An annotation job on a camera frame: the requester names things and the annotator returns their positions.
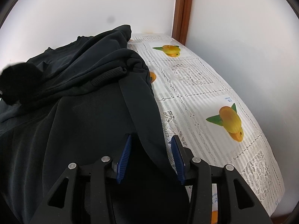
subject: printed mango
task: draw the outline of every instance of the printed mango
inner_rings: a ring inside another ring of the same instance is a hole
[[[157,78],[156,74],[153,73],[152,71],[149,72],[149,76],[150,76],[150,83],[153,83]]]
[[[223,127],[228,133],[239,133],[241,129],[241,119],[231,107],[224,106],[219,110]]]
[[[177,52],[176,54],[167,54],[170,57],[178,57],[180,55],[180,52]]]
[[[178,45],[163,45],[162,47],[154,47],[153,49],[161,50],[170,57],[178,57],[181,51]]]
[[[162,51],[165,53],[165,54],[176,54],[178,52],[181,51],[181,49],[177,46],[174,46],[174,45],[163,45],[162,46]]]
[[[212,211],[211,224],[217,224],[218,221],[218,211]]]
[[[242,127],[235,134],[230,133],[230,132],[228,132],[228,133],[235,141],[241,142],[243,140],[244,132],[243,132]]]

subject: metal screw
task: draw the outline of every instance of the metal screw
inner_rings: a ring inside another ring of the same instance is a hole
[[[192,158],[192,161],[199,163],[201,161],[201,159],[199,157],[195,156],[194,158]]]
[[[230,165],[230,164],[226,165],[225,168],[226,168],[228,171],[232,171],[232,170],[234,170],[234,166],[233,166],[233,165]]]
[[[107,161],[110,161],[110,157],[108,157],[108,156],[103,156],[103,157],[102,157],[102,162],[107,162]]]
[[[77,164],[73,162],[73,163],[70,163],[70,164],[68,165],[68,168],[69,168],[69,169],[74,169],[76,166],[77,166]]]

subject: black hoodie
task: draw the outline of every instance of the black hoodie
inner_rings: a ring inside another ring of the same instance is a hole
[[[29,59],[42,76],[20,104],[0,101],[0,191],[21,223],[71,162],[92,164],[133,136],[117,223],[184,223],[189,199],[166,152],[144,60],[127,49],[129,25]]]

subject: lace tablecloth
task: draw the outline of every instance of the lace tablecloth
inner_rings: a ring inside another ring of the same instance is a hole
[[[166,54],[163,45],[178,46],[180,52]],[[260,126],[234,90],[205,61],[167,35],[132,35],[128,49],[135,50],[153,73],[152,88],[172,166],[170,139],[178,135],[208,164],[235,166],[271,215],[285,190],[281,172]],[[207,120],[218,115],[221,107],[234,105],[242,121],[241,142]],[[216,193],[213,202],[217,203]]]

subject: wooden door frame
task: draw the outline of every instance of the wooden door frame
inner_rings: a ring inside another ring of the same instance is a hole
[[[185,45],[189,27],[192,0],[175,0],[171,37]]]

